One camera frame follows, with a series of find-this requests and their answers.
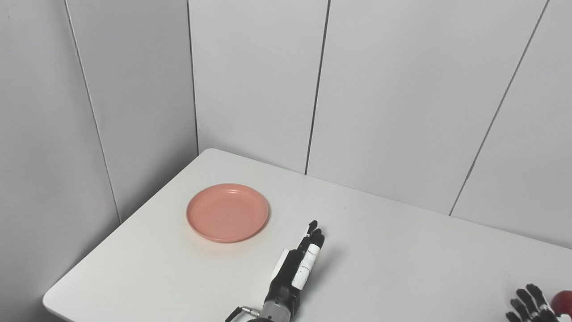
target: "white table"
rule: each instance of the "white table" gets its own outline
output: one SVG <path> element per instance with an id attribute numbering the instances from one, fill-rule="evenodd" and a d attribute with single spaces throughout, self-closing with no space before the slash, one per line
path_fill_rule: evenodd
<path id="1" fill-rule="evenodd" d="M 271 208 L 261 232 L 234 244 L 200 237 L 185 218 L 192 196 L 225 182 L 253 187 Z M 239 305 L 261 307 L 282 249 L 313 219 L 326 242 L 298 322 L 506 322 L 516 288 L 572 288 L 570 249 L 211 149 L 43 302 L 74 322 L 223 322 Z"/>

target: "red apple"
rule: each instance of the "red apple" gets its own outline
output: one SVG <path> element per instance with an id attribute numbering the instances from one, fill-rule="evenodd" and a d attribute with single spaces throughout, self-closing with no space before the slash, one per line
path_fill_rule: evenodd
<path id="1" fill-rule="evenodd" d="M 554 312 L 572 316 L 572 290 L 563 290 L 556 294 L 550 305 Z"/>

